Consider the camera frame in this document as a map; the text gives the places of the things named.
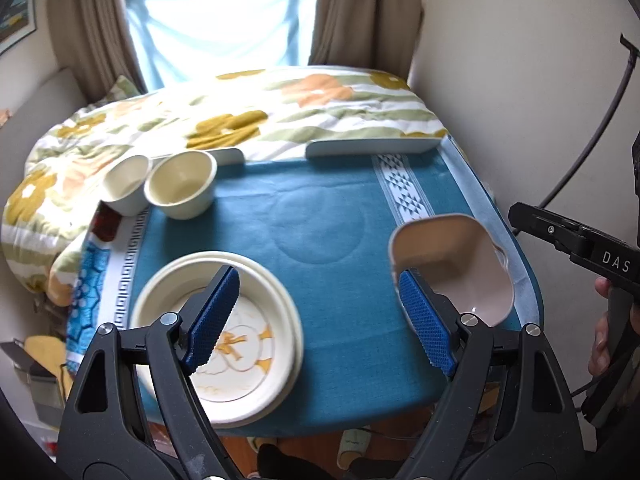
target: light blue sheer curtain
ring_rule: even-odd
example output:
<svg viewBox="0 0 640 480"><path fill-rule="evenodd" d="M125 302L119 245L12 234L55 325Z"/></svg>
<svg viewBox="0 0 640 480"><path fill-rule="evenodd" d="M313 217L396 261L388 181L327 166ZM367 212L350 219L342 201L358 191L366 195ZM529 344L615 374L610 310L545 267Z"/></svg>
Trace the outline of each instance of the light blue sheer curtain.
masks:
<svg viewBox="0 0 640 480"><path fill-rule="evenodd" d="M306 65L316 0L127 0L149 91L276 65Z"/></svg>

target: metal screw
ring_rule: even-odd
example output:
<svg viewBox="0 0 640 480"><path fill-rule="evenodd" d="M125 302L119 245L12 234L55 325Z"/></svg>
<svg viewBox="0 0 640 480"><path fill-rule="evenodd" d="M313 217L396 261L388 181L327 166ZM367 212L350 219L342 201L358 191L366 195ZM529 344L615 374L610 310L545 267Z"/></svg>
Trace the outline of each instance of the metal screw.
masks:
<svg viewBox="0 0 640 480"><path fill-rule="evenodd" d="M460 321L465 326L476 326L478 324L478 318L473 314L463 314Z"/></svg>
<svg viewBox="0 0 640 480"><path fill-rule="evenodd" d="M542 334L542 330L540 330L540 327L533 323L529 323L525 330L527 331L527 334L532 335L533 337Z"/></svg>
<svg viewBox="0 0 640 480"><path fill-rule="evenodd" d="M172 325L176 321L178 321L178 315L175 312L167 312L166 314L162 314L160 318L160 323L163 325Z"/></svg>
<svg viewBox="0 0 640 480"><path fill-rule="evenodd" d="M108 333L111 332L111 330L113 330L113 324L112 323L102 323L98 327L98 334L107 335Z"/></svg>

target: black handheld device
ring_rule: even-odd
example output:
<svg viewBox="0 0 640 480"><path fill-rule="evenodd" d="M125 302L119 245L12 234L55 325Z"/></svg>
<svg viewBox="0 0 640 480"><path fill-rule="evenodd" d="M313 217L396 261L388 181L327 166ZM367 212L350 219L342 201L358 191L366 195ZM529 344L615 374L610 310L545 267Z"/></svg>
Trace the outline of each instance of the black handheld device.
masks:
<svg viewBox="0 0 640 480"><path fill-rule="evenodd" d="M601 427L633 377L633 350L640 344L629 322L640 303L640 251L606 233L539 207L518 202L509 210L511 225L569 254L569 261L608 278L610 373L588 392L585 418Z"/></svg>

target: curtain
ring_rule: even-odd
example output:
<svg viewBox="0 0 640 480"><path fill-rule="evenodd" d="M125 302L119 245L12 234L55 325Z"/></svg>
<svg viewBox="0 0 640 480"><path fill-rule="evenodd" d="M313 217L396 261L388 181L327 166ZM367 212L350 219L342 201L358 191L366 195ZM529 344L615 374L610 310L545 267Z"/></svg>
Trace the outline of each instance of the curtain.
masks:
<svg viewBox="0 0 640 480"><path fill-rule="evenodd" d="M373 68L404 79L422 0L318 0L309 64Z"/></svg>
<svg viewBox="0 0 640 480"><path fill-rule="evenodd" d="M129 36L124 0L47 0L53 50L90 101L104 97L120 75L145 85Z"/></svg>

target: headboard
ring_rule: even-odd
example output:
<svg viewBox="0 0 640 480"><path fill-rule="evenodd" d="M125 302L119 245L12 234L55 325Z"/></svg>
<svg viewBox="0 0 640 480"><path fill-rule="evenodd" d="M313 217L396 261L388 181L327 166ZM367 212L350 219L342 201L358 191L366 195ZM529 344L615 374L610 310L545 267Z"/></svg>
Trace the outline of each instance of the headboard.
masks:
<svg viewBox="0 0 640 480"><path fill-rule="evenodd" d="M24 163L36 141L88 102L71 70L52 76L0 128L0 210L24 178Z"/></svg>

